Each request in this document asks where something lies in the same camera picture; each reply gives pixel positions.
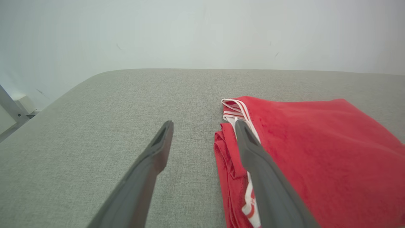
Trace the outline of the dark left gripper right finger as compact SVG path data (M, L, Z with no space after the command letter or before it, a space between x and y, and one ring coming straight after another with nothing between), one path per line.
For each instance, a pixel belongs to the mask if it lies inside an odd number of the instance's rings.
M251 176L262 227L320 227L247 123L237 120L235 134L242 165Z

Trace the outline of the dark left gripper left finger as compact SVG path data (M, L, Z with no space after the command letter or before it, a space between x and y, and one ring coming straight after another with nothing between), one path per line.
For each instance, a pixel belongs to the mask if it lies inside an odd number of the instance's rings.
M117 184L89 228L143 228L156 183L168 161L174 131L166 121Z

